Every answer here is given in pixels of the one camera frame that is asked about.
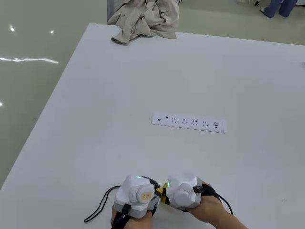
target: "glossy floor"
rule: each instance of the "glossy floor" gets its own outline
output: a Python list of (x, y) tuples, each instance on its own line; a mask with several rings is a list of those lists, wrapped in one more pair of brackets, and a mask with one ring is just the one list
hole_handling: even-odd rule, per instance
[[(106, 23), (106, 0), (0, 1), (1, 187), (87, 25)], [(179, 31), (305, 44), (301, 7), (269, 19), (253, 4), (184, 0), (180, 13)]]

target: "person's leg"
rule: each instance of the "person's leg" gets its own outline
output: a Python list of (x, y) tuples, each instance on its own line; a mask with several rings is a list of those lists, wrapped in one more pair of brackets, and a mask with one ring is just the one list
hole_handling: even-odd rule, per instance
[(295, 7), (297, 0), (284, 0), (280, 8), (280, 15), (288, 17), (292, 9)]
[(261, 12), (268, 18), (274, 17), (278, 7), (280, 6), (282, 0), (271, 0), (269, 6), (266, 8), (261, 8)]

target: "wrist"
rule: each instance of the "wrist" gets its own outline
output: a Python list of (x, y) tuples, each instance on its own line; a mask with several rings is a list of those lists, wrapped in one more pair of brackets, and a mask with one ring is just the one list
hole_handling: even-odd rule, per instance
[(226, 222), (229, 217), (231, 217), (230, 213), (225, 209), (220, 209), (210, 218), (208, 223), (212, 224), (215, 228), (220, 229), (222, 228), (223, 222)]
[(124, 229), (151, 229), (152, 228), (152, 218), (151, 212), (148, 212), (143, 218), (135, 219), (130, 218)]

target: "electrical outlet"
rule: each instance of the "electrical outlet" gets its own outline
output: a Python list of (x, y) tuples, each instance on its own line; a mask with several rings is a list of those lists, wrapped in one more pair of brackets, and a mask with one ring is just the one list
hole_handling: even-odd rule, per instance
[(196, 118), (192, 119), (192, 125), (193, 126), (198, 126), (198, 120)]
[(195, 115), (172, 115), (162, 112), (154, 112), (152, 116), (152, 124), (155, 125), (173, 126), (218, 133), (226, 132), (225, 120), (199, 118)]

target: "beige fabric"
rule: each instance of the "beige fabric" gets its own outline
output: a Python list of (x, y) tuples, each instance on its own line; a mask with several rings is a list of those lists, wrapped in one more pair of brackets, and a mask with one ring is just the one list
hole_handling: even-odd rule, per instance
[(178, 0), (124, 0), (108, 20), (122, 31), (112, 41), (127, 44), (139, 35), (176, 39), (179, 24)]

